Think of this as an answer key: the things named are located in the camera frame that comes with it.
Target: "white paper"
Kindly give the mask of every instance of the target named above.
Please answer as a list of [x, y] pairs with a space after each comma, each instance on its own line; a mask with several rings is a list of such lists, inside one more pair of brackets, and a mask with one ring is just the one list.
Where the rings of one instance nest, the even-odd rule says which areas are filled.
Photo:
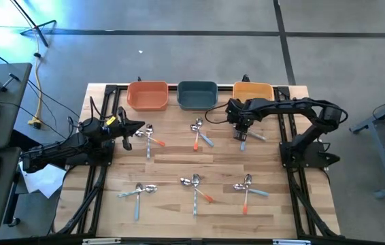
[[43, 195], [50, 198], [50, 196], [63, 185], [66, 172], [63, 169], [48, 164], [42, 170], [28, 174], [23, 171], [22, 162], [19, 162], [18, 165], [20, 166], [24, 183], [29, 193], [40, 190]]

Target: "gray floor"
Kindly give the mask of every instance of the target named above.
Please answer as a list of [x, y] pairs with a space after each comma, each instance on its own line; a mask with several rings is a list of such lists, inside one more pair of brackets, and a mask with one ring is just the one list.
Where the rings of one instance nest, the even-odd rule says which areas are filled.
[[[55, 18], [60, 28], [277, 31], [271, 0], [71, 0], [67, 4], [34, 0], [23, 5], [37, 22]], [[385, 0], [281, 0], [280, 5], [287, 31], [385, 32]], [[0, 14], [5, 16], [0, 25], [26, 24], [7, 1], [0, 1]], [[252, 80], [288, 84], [279, 37], [51, 35], [48, 39], [51, 47], [40, 51], [43, 90], [77, 112], [89, 82], [131, 82], [141, 76], [168, 82], [233, 83], [249, 74]], [[385, 103], [385, 39], [289, 38], [288, 46], [297, 84], [308, 85], [311, 97], [332, 101], [350, 113], [348, 122], [324, 137], [332, 143], [330, 151], [341, 156], [330, 172], [341, 233], [385, 242], [385, 199], [372, 194], [385, 188], [380, 158], [367, 132], [348, 131]], [[33, 37], [0, 29], [0, 55], [8, 61], [33, 62], [35, 49]], [[28, 89], [22, 106], [33, 112], [36, 99]], [[69, 112], [46, 102], [56, 115], [58, 131], [66, 134]], [[49, 118], [46, 109], [43, 116]], [[47, 129], [30, 128], [29, 119], [21, 112], [16, 128], [41, 142], [60, 140]], [[385, 129], [380, 132], [385, 141]], [[22, 224], [2, 227], [0, 238], [45, 235], [57, 197], [26, 195], [17, 210]]]

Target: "wooden tabletop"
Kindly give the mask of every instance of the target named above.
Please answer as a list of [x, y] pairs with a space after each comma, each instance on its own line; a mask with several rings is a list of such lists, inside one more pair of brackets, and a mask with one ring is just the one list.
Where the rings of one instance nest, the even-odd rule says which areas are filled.
[[[307, 97], [306, 86], [289, 86], [291, 97]], [[90, 117], [89, 97], [100, 109], [105, 84], [89, 84], [81, 119]], [[166, 147], [152, 144], [151, 159], [146, 159], [146, 139], [132, 137], [133, 149], [122, 148], [116, 140], [116, 150], [108, 168], [99, 217], [99, 237], [159, 237], [159, 238], [295, 238], [295, 224], [289, 195], [288, 178], [282, 168], [278, 143], [280, 130], [277, 116], [254, 122], [251, 130], [264, 135], [266, 142], [253, 137], [246, 141], [246, 150], [233, 139], [229, 123], [213, 125], [204, 121], [201, 132], [214, 143], [209, 147], [202, 139], [193, 151], [195, 134], [189, 125], [203, 112], [181, 110], [175, 91], [170, 91], [169, 105], [163, 112], [136, 112], [127, 105], [127, 92], [122, 91], [120, 105], [131, 120], [144, 120], [154, 127], [152, 137], [164, 141]], [[231, 92], [219, 92], [218, 105], [226, 103]], [[225, 120], [224, 108], [210, 113], [210, 119]], [[308, 119], [295, 115], [297, 130], [304, 132]], [[56, 211], [55, 227], [60, 229], [82, 203], [87, 166], [78, 166], [65, 179]], [[199, 189], [214, 198], [208, 203], [198, 196], [198, 215], [193, 216], [192, 187], [182, 186], [179, 179], [202, 178]], [[242, 214], [244, 192], [233, 190], [233, 184], [244, 182], [252, 175], [251, 188], [267, 191], [268, 197], [248, 195], [248, 214]], [[339, 226], [327, 177], [318, 169], [306, 169], [310, 199], [321, 218], [336, 233]], [[141, 194], [139, 221], [134, 221], [136, 195], [117, 198], [117, 194], [135, 190], [137, 182], [156, 184], [158, 191]], [[90, 207], [88, 220], [93, 212]], [[307, 231], [305, 212], [301, 208], [303, 227]]]

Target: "concrete floor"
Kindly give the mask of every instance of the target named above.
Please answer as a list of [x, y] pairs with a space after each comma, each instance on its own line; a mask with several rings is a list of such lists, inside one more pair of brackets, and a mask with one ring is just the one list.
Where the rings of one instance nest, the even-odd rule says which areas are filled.
[[[124, 30], [277, 31], [272, 0], [69, 0], [19, 1], [35, 21], [58, 20], [58, 28]], [[281, 0], [287, 31], [385, 32], [385, 0]], [[7, 1], [0, 1], [0, 25], [25, 27]], [[80, 112], [89, 82], [150, 80], [252, 80], [288, 84], [279, 37], [178, 37], [49, 35], [49, 49], [39, 70], [45, 93]], [[295, 79], [308, 85], [312, 98], [346, 109], [350, 118], [324, 137], [341, 161], [331, 167], [331, 188], [341, 233], [349, 238], [385, 242], [385, 199], [372, 192], [385, 188], [380, 158], [367, 132], [352, 135], [348, 127], [385, 103], [385, 39], [288, 38]], [[0, 55], [9, 62], [33, 62], [34, 38], [0, 29]], [[35, 111], [37, 97], [28, 89], [22, 106]], [[67, 133], [67, 110], [46, 100]], [[43, 110], [43, 118], [49, 118]], [[27, 125], [16, 128], [41, 142], [60, 140]], [[46, 120], [53, 125], [53, 120]], [[380, 129], [385, 141], [385, 129]], [[58, 193], [47, 200], [25, 195], [18, 202], [21, 225], [2, 227], [0, 238], [45, 235]]]

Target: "yellow cable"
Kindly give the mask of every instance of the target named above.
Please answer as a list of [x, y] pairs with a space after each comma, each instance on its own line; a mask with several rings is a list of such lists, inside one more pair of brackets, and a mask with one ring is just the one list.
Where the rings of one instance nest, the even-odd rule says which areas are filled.
[[[10, 2], [18, 10], [18, 12], [23, 16], [24, 20], [28, 23], [29, 28], [31, 28], [31, 30], [32, 30], [32, 32], [34, 34], [34, 37], [37, 40], [37, 53], [39, 53], [38, 36], [37, 36], [36, 32], [34, 31], [34, 28], [32, 27], [32, 25], [29, 22], [29, 20], [26, 18], [26, 16], [16, 6], [16, 4], [14, 4], [14, 2], [12, 0], [10, 0]], [[32, 117], [32, 120], [28, 121], [29, 125], [33, 125], [34, 123], [40, 123], [41, 124], [41, 121], [39, 119], [37, 119], [37, 118], [41, 118], [41, 96], [42, 96], [42, 93], [41, 93], [41, 82], [40, 82], [40, 80], [38, 78], [38, 69], [39, 69], [39, 58], [35, 57], [35, 80], [37, 81], [37, 86], [38, 86], [38, 89], [39, 89], [39, 92], [38, 92], [38, 98], [39, 99], [38, 99], [37, 111], [35, 112], [35, 117]]]

